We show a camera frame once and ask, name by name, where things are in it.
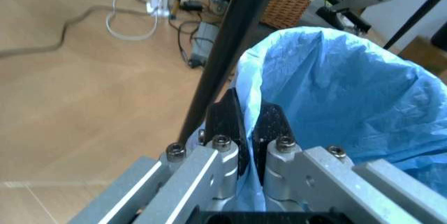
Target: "screw head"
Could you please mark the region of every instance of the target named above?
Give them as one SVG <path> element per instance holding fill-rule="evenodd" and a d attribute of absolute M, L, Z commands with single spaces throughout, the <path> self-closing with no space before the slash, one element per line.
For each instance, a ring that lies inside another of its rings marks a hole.
<path fill-rule="evenodd" d="M 338 159 L 346 157 L 346 152 L 343 150 L 343 148 L 338 147 L 336 145 L 328 146 L 327 150 L 330 154 L 332 154 L 334 157 Z"/>
<path fill-rule="evenodd" d="M 226 152 L 230 150 L 231 139 L 229 136 L 215 135 L 212 141 L 213 141 L 213 149 L 216 149 L 219 152 Z"/>
<path fill-rule="evenodd" d="M 172 143 L 166 147 L 166 158 L 170 162 L 180 162 L 186 157 L 185 146 L 181 143 Z"/>
<path fill-rule="evenodd" d="M 205 145 L 205 130 L 199 129 L 199 144 Z"/>
<path fill-rule="evenodd" d="M 295 141 L 289 136 L 280 136 L 276 139 L 276 149 L 279 152 L 289 153 L 295 147 Z"/>

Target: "white cord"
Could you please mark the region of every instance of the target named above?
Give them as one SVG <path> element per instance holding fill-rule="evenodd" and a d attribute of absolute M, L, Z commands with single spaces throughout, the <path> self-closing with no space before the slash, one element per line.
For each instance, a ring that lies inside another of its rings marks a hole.
<path fill-rule="evenodd" d="M 129 40 L 129 41 L 139 41 L 139 40 L 145 40 L 148 39 L 149 37 L 151 37 L 151 35 L 154 34 L 155 30 L 157 29 L 157 23 L 158 23 L 158 7 L 154 9 L 154 11 L 152 13 L 155 12 L 155 23 L 154 23 L 154 27 L 146 34 L 144 35 L 140 35 L 140 36 L 127 36 L 127 35 L 122 35 L 118 32 L 115 32 L 112 30 L 112 28 L 110 27 L 110 21 L 116 16 L 116 0 L 112 1 L 112 7 L 113 7 L 113 11 L 110 12 L 107 17 L 106 17 L 106 27 L 107 30 L 109 31 L 109 33 L 121 40 Z"/>

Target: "gray cable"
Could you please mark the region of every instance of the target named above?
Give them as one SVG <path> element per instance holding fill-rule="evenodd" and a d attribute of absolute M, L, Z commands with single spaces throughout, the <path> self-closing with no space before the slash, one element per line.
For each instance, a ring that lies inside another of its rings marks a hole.
<path fill-rule="evenodd" d="M 104 6 L 104 5 L 95 5 L 90 8 L 88 8 L 84 13 L 80 14 L 79 16 L 76 16 L 74 18 L 68 19 L 64 22 L 64 25 L 62 27 L 61 37 L 59 41 L 53 45 L 49 46 L 42 46 L 42 47 L 29 47 L 29 48 L 17 48 L 17 49 L 8 49 L 8 50 L 2 50 L 0 51 L 0 58 L 4 57 L 11 57 L 14 55 L 25 55 L 25 54 L 35 54 L 35 53 L 45 53 L 50 52 L 59 49 L 65 42 L 65 35 L 68 30 L 68 28 L 72 25 L 76 25 L 80 22 L 82 22 L 85 18 L 87 18 L 91 13 L 99 10 L 106 10 L 106 11 L 114 11 L 117 13 L 126 13 L 126 14 L 133 14 L 133 15 L 139 15 L 139 16 L 147 16 L 148 13 L 146 12 L 140 12 L 136 10 L 131 9 L 123 9 L 123 8 L 113 8 L 110 6 Z"/>

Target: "hardwood floor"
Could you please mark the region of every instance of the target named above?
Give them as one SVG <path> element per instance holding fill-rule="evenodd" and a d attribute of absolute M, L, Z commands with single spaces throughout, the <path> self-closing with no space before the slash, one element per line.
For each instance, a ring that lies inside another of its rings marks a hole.
<path fill-rule="evenodd" d="M 53 44 L 65 20 L 98 4 L 111 0 L 0 0 L 0 50 Z M 132 42 L 106 31 L 106 15 L 70 27 L 57 51 L 0 58 L 1 223 L 64 223 L 178 137 L 201 70 L 185 66 L 166 19 Z M 113 26 L 137 35 L 153 20 L 120 14 Z"/>

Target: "trash bin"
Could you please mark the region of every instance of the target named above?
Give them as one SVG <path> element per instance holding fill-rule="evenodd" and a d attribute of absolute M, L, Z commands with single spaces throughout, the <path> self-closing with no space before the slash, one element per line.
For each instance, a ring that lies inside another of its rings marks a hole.
<path fill-rule="evenodd" d="M 383 158 L 447 196 L 447 89 L 422 67 L 346 32 L 299 27 L 248 49 L 234 86 L 248 141 L 262 98 L 283 108 L 303 149 Z M 239 209 L 264 210 L 253 161 L 247 173 Z"/>

